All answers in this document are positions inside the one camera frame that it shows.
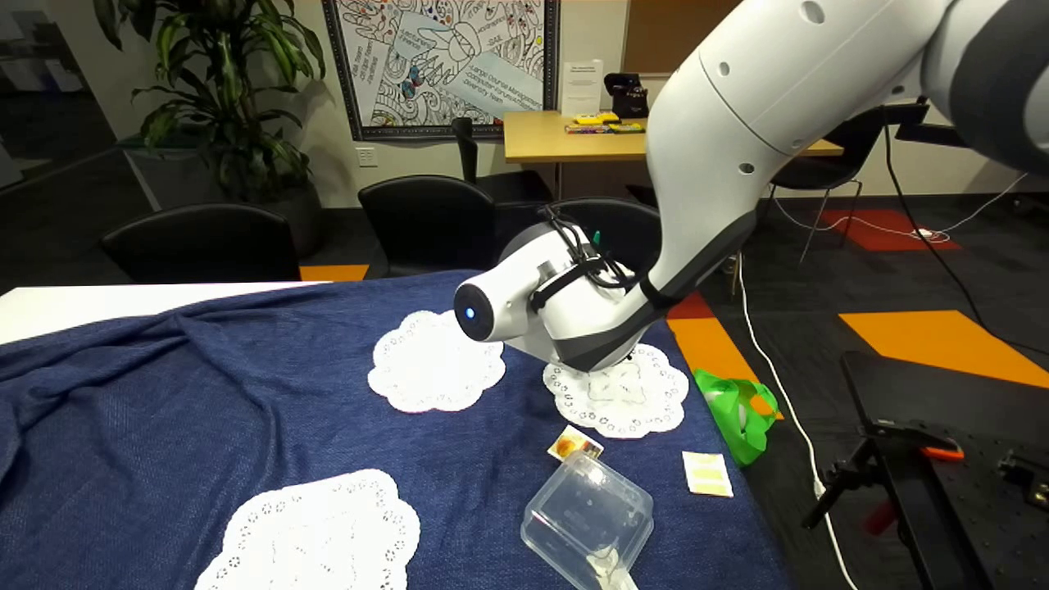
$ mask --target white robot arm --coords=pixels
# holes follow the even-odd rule
[[[769,178],[888,96],[931,96],[978,152],[1049,170],[1046,30],[1046,0],[744,0],[652,106],[656,266],[629,277],[579,226],[537,226],[460,285],[460,326],[577,370],[622,361],[742,250]],[[925,89],[900,89],[914,66]]]

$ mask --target white doily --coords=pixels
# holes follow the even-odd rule
[[[468,341],[452,311],[413,311],[375,343],[367,385],[403,413],[468,409],[506,374],[503,343]]]
[[[399,590],[420,515],[381,467],[262,490],[236,507],[198,590]]]
[[[563,418],[608,440],[644,440],[647,433],[668,433],[686,418],[687,377],[668,366],[664,353],[650,343],[639,343],[622,362],[586,374],[546,362],[545,382]]]

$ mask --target framed picture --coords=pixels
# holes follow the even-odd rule
[[[558,108],[558,0],[326,0],[359,141],[495,137],[506,112]]]

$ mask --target dark blue cloth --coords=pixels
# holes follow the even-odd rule
[[[367,391],[375,341],[446,311],[460,277],[265,291],[0,347],[0,585],[186,585],[240,502],[354,467],[390,472],[420,512],[413,585],[563,585],[518,536],[563,427],[542,362],[506,352],[506,380],[465,413],[408,417]],[[647,341],[681,366],[664,325]],[[721,448],[694,391],[675,433],[608,441],[656,498],[639,585],[786,585],[744,477],[732,502],[694,498],[681,448]]]

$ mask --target chair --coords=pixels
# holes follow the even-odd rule
[[[387,269],[487,269],[498,259],[495,203],[477,183],[435,175],[392,178],[359,194]]]
[[[279,283],[300,277],[292,228],[244,203],[161,211],[101,237],[131,283]]]
[[[545,214],[584,226],[601,251],[627,263],[635,271],[652,269],[660,259],[663,226],[656,206],[622,196],[589,196],[552,203]]]
[[[779,167],[777,178],[769,181],[775,183],[769,199],[777,196],[777,188],[823,189],[815,220],[827,211],[831,189],[836,189],[844,183],[857,183],[854,199],[859,199],[861,181],[857,181],[857,175],[861,170],[864,157],[880,145],[880,133],[888,124],[917,124],[925,119],[925,112],[929,112],[929,106],[880,106],[880,108],[869,108],[869,112],[844,122],[840,129],[834,129],[827,133],[827,141],[844,146],[844,154],[840,157],[793,157],[793,160],[786,160],[786,167]]]
[[[554,203],[554,189],[533,170],[478,178],[478,141],[473,137],[468,119],[457,119],[452,133],[460,145],[461,181],[491,194],[491,199],[498,206],[498,234],[503,237],[511,237],[522,228],[522,224],[527,224],[527,220],[522,220],[522,211],[527,214],[545,203]]]

